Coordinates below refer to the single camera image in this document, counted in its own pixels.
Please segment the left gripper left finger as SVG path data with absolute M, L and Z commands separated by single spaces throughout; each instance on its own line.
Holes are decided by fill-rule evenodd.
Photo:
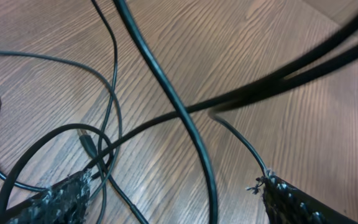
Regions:
M 0 214 L 0 224 L 84 223 L 90 171 L 79 171 Z

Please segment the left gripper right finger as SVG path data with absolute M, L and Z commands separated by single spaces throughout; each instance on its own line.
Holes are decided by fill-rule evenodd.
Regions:
M 262 192 L 265 211 L 271 224 L 356 224 L 276 175 L 256 178 L 249 187 L 253 194 Z

